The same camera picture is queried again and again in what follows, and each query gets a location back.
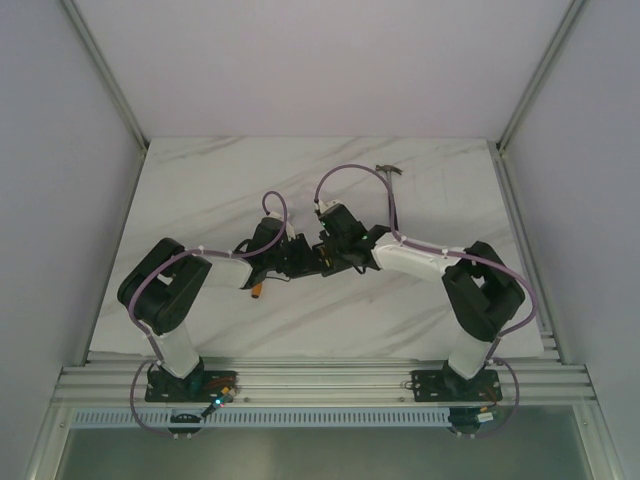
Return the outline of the black fuse box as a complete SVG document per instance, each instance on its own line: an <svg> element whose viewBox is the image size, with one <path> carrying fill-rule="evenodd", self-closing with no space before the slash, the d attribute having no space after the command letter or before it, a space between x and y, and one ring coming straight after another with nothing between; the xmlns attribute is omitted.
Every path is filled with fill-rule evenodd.
<svg viewBox="0 0 640 480"><path fill-rule="evenodd" d="M329 277L352 267L350 263L330 250L324 243L314 245L312 251L318 257L321 264L320 275L322 277Z"/></svg>

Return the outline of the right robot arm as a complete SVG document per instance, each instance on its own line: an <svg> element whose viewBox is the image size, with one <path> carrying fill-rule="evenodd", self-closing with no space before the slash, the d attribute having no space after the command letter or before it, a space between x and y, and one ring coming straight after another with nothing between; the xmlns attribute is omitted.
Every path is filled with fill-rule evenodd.
<svg viewBox="0 0 640 480"><path fill-rule="evenodd" d="M478 374L500 331L525 301L518 279L493 248L477 241L467 249L448 250L403 240L385 226L366 229L337 200L317 200L315 211L329 272L374 269L442 283L461 328L444 367L443 387L453 398L468 397L478 387Z"/></svg>

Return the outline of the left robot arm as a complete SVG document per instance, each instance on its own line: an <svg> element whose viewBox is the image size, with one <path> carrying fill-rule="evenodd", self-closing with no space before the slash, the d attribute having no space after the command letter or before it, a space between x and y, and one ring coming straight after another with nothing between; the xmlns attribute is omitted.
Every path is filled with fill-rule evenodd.
<svg viewBox="0 0 640 480"><path fill-rule="evenodd" d="M276 215L262 218L253 236L231 252L191 250L171 238L160 240L121 283L118 301L127 308L168 372L169 391L182 402L204 390L201 358L184 321L206 281L213 286L252 289L275 272L289 279L315 275L326 266L302 234Z"/></svg>

